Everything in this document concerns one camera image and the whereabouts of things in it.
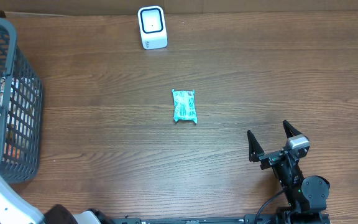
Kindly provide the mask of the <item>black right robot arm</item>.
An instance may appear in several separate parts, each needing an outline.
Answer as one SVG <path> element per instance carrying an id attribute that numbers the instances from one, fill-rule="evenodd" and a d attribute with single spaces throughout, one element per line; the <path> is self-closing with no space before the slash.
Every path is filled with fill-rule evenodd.
<path id="1" fill-rule="evenodd" d="M 252 131 L 247 131 L 249 160 L 260 162 L 262 170 L 272 169 L 282 190 L 268 199 L 256 214 L 244 216 L 245 223 L 330 223 L 327 209 L 330 183 L 324 177 L 304 177 L 299 161 L 310 149 L 310 140 L 287 120 L 283 121 L 287 137 L 285 145 L 278 151 L 266 154 Z M 284 194 L 288 206 L 279 207 L 274 214 L 263 214 L 264 208 L 278 196 Z"/>

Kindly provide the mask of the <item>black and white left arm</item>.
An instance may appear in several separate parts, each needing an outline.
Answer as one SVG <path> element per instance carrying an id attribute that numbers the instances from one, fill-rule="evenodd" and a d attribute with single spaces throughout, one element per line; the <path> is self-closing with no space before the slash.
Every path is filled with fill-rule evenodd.
<path id="1" fill-rule="evenodd" d="M 94 210 L 73 215 L 63 205 L 54 205 L 42 213 L 20 197 L 0 176 L 0 224 L 4 223 L 102 224 L 112 221 Z"/>

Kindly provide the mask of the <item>teal wet wipes pack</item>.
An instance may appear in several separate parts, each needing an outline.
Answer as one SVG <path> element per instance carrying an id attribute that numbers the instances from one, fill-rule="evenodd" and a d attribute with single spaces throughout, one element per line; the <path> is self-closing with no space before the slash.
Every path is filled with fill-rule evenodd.
<path id="1" fill-rule="evenodd" d="M 172 90 L 173 95 L 173 120 L 192 121 L 198 123 L 195 106 L 195 90 Z"/>

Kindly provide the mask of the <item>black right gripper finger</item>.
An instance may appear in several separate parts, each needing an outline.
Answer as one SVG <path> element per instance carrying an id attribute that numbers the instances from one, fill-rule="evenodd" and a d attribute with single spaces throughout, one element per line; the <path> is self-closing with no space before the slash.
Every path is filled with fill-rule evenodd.
<path id="1" fill-rule="evenodd" d="M 265 155 L 264 150 L 260 146 L 259 142 L 256 140 L 251 130 L 247 131 L 247 138 L 249 142 L 249 161 L 259 162 L 260 157 Z"/>
<path id="2" fill-rule="evenodd" d="M 301 134 L 301 132 L 294 128 L 287 120 L 283 120 L 283 128 L 285 130 L 287 138 L 292 138 Z"/>

